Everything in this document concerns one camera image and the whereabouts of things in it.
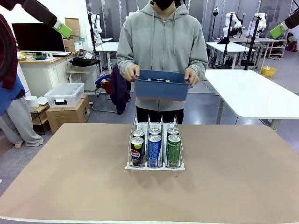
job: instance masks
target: hand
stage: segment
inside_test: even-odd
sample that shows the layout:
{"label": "hand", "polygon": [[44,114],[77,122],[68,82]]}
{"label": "hand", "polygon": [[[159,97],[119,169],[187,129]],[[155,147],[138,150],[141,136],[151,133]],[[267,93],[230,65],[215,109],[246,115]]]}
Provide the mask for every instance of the hand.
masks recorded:
{"label": "hand", "polygon": [[133,64],[127,68],[125,71],[124,78],[129,82],[135,82],[135,77],[138,78],[140,76],[140,67],[139,65]]}
{"label": "hand", "polygon": [[199,78],[194,69],[187,68],[185,71],[185,80],[189,80],[191,82],[191,88],[193,88],[197,83],[199,83]]}

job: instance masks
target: blue shirt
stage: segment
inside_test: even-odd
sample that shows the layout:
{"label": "blue shirt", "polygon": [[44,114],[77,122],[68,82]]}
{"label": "blue shirt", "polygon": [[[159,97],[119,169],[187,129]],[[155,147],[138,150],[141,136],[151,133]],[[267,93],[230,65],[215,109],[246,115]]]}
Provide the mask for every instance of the blue shirt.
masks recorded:
{"label": "blue shirt", "polygon": [[4,89],[2,86],[3,82],[0,82],[0,116],[4,114],[19,92],[24,90],[18,75],[12,90]]}

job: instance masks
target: soda can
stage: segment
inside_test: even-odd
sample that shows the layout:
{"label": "soda can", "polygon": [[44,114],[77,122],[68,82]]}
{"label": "soda can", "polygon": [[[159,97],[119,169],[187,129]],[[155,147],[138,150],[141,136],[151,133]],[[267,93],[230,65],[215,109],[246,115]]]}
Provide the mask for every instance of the soda can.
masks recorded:
{"label": "soda can", "polygon": [[143,144],[143,156],[145,156],[145,133],[144,133],[144,131],[142,131],[142,130],[134,131],[133,132],[133,137],[139,137],[139,138],[143,139],[143,141],[144,141],[144,144]]}
{"label": "soda can", "polygon": [[149,136],[148,151],[149,151],[149,166],[152,168],[161,167],[159,161],[161,161],[161,148],[162,138],[160,135],[152,134]]}
{"label": "soda can", "polygon": [[170,168],[178,168],[181,141],[181,137],[176,134],[172,134],[167,138],[167,165]]}
{"label": "soda can", "polygon": [[167,138],[172,135],[172,134],[176,134],[179,135],[179,129],[176,127],[171,127],[167,129]]}
{"label": "soda can", "polygon": [[142,138],[132,138],[131,159],[134,167],[141,167],[144,159],[144,140]]}
{"label": "soda can", "polygon": [[152,134],[158,134],[161,136],[161,129],[156,127],[149,129],[149,136]]}

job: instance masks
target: blue soda can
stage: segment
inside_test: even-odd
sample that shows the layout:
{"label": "blue soda can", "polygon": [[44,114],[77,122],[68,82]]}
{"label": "blue soda can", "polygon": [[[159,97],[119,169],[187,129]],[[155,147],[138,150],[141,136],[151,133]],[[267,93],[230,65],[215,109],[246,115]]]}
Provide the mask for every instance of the blue soda can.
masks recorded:
{"label": "blue soda can", "polygon": [[162,138],[160,135],[152,134],[151,136],[149,136],[149,166],[152,168],[161,167],[161,165],[159,165],[159,161],[161,161],[161,147]]}
{"label": "blue soda can", "polygon": [[152,134],[157,134],[161,136],[161,129],[156,127],[149,129],[149,136]]}

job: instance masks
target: blue bin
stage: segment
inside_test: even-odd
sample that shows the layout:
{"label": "blue bin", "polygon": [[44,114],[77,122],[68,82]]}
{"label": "blue bin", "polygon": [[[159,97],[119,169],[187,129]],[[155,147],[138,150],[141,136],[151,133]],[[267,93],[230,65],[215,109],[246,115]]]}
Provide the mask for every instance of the blue bin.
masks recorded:
{"label": "blue bin", "polygon": [[[170,82],[149,81],[149,78],[168,79]],[[140,70],[140,77],[135,81],[135,93],[139,98],[185,101],[190,83],[184,82],[183,73]]]}

